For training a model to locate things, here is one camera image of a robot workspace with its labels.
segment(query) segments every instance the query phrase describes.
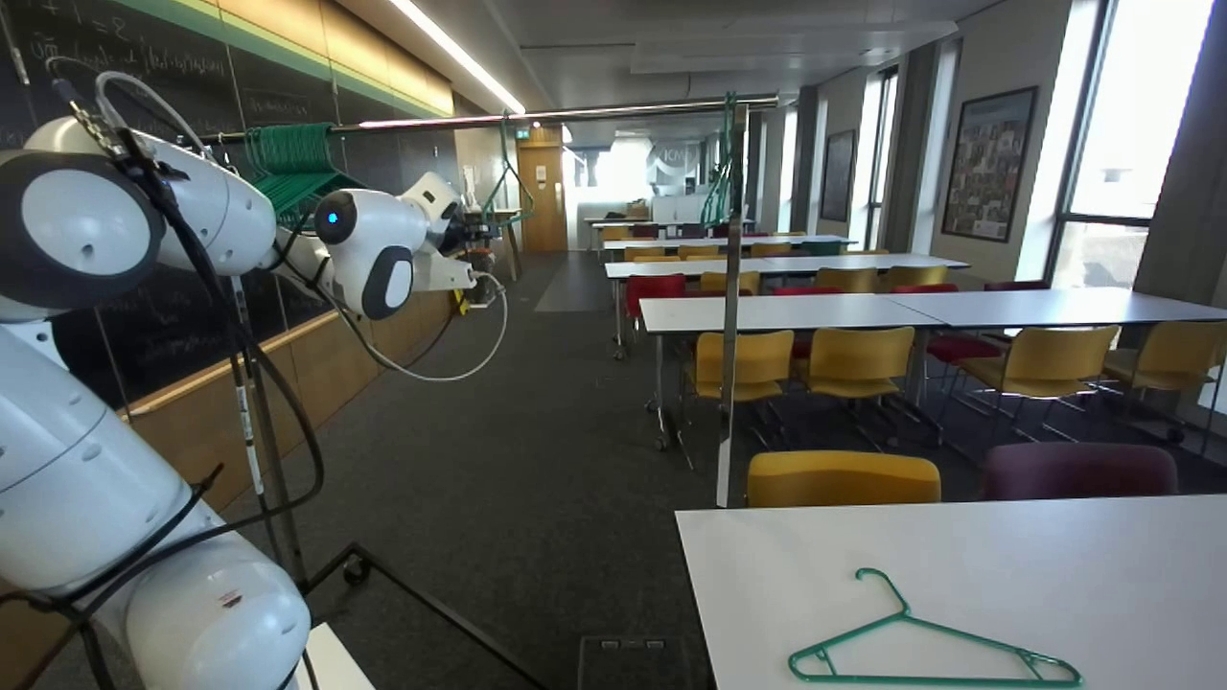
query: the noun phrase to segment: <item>picture frame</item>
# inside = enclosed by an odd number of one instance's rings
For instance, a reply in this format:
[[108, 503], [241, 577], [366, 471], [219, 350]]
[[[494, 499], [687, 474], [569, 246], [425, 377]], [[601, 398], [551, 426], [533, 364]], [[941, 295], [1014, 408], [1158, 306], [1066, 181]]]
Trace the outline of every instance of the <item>picture frame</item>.
[[965, 101], [958, 111], [945, 233], [1008, 242], [1040, 89]]
[[821, 164], [821, 219], [848, 221], [852, 212], [856, 130], [827, 134]]

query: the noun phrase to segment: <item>fluorescent light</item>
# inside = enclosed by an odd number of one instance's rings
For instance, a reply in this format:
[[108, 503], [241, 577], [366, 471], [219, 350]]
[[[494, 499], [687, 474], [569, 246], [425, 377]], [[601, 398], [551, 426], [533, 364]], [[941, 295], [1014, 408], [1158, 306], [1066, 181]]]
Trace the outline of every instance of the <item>fluorescent light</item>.
[[475, 75], [508, 111], [526, 115], [526, 103], [509, 97], [494, 72], [486, 72], [445, 28], [439, 28], [415, 0], [390, 0], [432, 46], [440, 46], [467, 75]]

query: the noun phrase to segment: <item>metal pole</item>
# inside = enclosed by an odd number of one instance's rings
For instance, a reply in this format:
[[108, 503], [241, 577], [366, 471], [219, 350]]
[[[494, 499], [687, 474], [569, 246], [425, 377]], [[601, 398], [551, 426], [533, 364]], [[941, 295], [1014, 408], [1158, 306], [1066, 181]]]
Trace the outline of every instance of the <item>metal pole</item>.
[[[778, 97], [744, 97], [742, 107], [778, 107]], [[696, 115], [726, 111], [728, 101], [666, 101], [666, 103], [608, 103], [608, 107], [569, 107], [569, 111], [526, 111], [526, 115], [445, 115], [445, 120], [366, 120], [338, 122], [332, 134], [381, 134], [381, 130], [462, 130], [462, 126], [508, 126], [508, 122], [594, 122], [594, 120], [656, 120], [656, 115]], [[241, 143], [246, 130], [219, 130], [224, 143]]]

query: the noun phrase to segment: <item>green clothes hanger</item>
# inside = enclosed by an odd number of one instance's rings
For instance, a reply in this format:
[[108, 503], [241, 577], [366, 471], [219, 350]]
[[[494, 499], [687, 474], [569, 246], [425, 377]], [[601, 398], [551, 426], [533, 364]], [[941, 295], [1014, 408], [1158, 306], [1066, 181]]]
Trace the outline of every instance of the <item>green clothes hanger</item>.
[[[962, 633], [962, 628], [953, 628], [953, 626], [937, 626], [937, 622], [925, 622], [925, 617], [913, 617], [913, 604], [907, 601], [907, 594], [890, 582], [886, 569], [877, 566], [856, 566], [856, 577], [882, 577], [886, 589], [896, 596], [896, 613], [886, 613], [877, 622], [867, 622], [858, 628], [848, 628], [840, 636], [827, 636], [821, 645], [808, 645], [801, 650], [790, 654], [790, 669], [807, 683], [893, 683], [893, 687], [1083, 687], [1083, 676], [1075, 664], [1060, 659], [1060, 654], [1040, 654], [1031, 647], [1018, 647], [1018, 645], [1006, 645], [1006, 638], [990, 638], [990, 636], [978, 636], [978, 633]], [[981, 645], [981, 647], [999, 647], [1006, 654], [1018, 654], [1028, 676], [1022, 679], [962, 679], [962, 676], [840, 676], [835, 669], [835, 659], [833, 659], [833, 647], [856, 638], [856, 636], [867, 636], [873, 628], [886, 628], [886, 626], [921, 626], [921, 628], [934, 628], [934, 633], [945, 633], [945, 636], [958, 636], [958, 638], [971, 638], [971, 645]]]

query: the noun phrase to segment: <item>ceiling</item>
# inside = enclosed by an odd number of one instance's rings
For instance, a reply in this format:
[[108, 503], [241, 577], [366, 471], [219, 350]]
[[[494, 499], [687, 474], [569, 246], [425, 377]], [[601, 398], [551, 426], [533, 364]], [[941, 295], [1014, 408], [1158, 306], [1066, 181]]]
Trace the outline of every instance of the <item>ceiling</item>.
[[[508, 111], [388, 0], [338, 0], [481, 111]], [[783, 97], [890, 65], [1000, 0], [418, 0], [531, 111]], [[578, 147], [687, 138], [719, 115], [572, 122]]]

